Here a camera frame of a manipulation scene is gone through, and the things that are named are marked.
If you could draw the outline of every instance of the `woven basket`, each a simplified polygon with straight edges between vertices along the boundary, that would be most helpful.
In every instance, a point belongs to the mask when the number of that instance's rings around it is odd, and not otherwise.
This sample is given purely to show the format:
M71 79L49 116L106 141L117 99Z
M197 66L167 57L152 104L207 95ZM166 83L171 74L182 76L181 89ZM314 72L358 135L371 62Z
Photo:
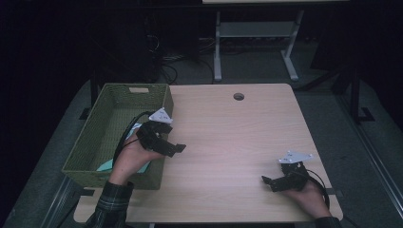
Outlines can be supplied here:
M130 121L145 111L161 107L172 116L169 85L105 84L62 172L84 187L104 187L110 171L97 168L113 158L116 146ZM138 123L146 122L146 116ZM136 189L159 189L164 159L152 161L143 173L130 178Z

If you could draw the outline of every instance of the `black cord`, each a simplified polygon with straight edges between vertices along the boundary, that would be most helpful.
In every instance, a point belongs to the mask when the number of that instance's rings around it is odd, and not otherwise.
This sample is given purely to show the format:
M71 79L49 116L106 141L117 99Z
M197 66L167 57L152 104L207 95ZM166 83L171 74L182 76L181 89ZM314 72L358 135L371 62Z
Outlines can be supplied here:
M353 222L350 218L348 218L346 215L343 215L343 217L346 220L348 220L354 227L359 228L359 226L355 222Z
M176 68L174 68L172 66L168 66L168 65L163 65L163 67L168 67L168 68L172 69L175 72L174 79L171 79L169 74L165 70L162 69L162 74L163 74L164 78L166 79L166 83L169 84L169 85L172 85L174 83L176 84L176 81L178 79L178 70Z
M322 182L323 187L326 188L325 182L323 182L323 179L316 172L314 172L312 170L309 170L309 169L307 169L306 171L315 174L320 179L320 181Z
M150 115L152 115L153 113L154 113L154 112L146 111L146 112L143 112L143 113L141 113L140 115L138 115L138 116L136 116L136 117L133 118L133 120L132 120L132 121L130 122L130 124L127 126L127 128L126 128L124 134L122 135L121 139L119 140L118 146L116 146L115 155L113 156L112 167L113 167L113 165L115 164L115 161L118 159L119 155L121 154L122 149L124 148L124 143L125 143L125 140L126 140L126 138L127 138L127 136L128 136L128 133L130 133L130 130L131 130L131 128L134 126L134 124L136 124L136 122L137 122L138 120L140 120L140 118L141 118L142 116L144 116L144 115L150 116Z
M135 139L135 140L132 141L132 142L129 142L129 143L125 144L125 145L124 145L124 148L127 147L129 144L132 144L132 143L134 143L134 142L136 142L136 141L138 141L138 140L139 140L139 138Z
M214 84L215 78L214 78L214 70L213 70L213 68L207 62L205 62L204 60L199 59L199 62L205 64L210 69L210 73L211 73L211 75L213 77L213 80L211 81L211 84Z
M321 184L319 183L319 181L317 181L317 180L314 179L313 177L310 177L310 176L306 177L305 175L300 174L299 172L295 172L295 171L291 171L291 173L296 174L296 175L299 175L299 176L305 178L306 180L312 181L314 184L316 184L317 187L318 187L318 188L320 189L320 191L322 192L322 195L323 195L323 198L324 198L324 200L325 200L325 204L326 204L327 208L328 208L328 209L330 208L329 195L327 194L326 188L325 188L324 185L321 185Z

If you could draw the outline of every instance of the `wooden table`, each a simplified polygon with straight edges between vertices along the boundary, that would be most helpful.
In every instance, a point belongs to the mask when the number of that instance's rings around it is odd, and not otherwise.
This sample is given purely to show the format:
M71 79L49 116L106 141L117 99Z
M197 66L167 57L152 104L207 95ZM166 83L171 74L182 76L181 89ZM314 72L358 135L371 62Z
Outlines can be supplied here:
M169 135L185 143L165 160L158 191L135 190L127 221L136 222L299 222L311 220L290 199L261 180L282 177L278 159L288 150L313 154L305 161L331 184L309 129L288 85L175 85ZM234 99L242 93L244 100ZM81 197L74 214L85 222L102 189ZM336 196L331 212L342 219Z

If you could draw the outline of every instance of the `person's right hand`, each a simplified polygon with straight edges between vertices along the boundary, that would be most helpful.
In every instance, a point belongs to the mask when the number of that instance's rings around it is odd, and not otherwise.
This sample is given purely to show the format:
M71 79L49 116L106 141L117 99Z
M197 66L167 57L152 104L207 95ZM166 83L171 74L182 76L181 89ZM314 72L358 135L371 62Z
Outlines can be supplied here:
M285 190L282 193L295 200L298 205L314 219L331 217L329 209L323 199L320 189L308 180L301 191Z

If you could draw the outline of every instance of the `table leg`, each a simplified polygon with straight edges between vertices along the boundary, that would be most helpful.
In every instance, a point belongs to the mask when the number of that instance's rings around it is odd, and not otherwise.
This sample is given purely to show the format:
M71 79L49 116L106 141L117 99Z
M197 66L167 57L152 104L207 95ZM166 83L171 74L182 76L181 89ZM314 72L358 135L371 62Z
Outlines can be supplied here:
M296 22L294 23L293 30L290 35L290 43L288 44L287 49L281 51L281 57L284 60L284 64L287 67L288 74L290 75L291 80L297 81L298 76L297 72L294 68L293 62L291 61L291 52L294 47L294 43L296 42L298 31L299 31L299 26L302 21L302 16L303 16L304 10L300 10L297 15Z

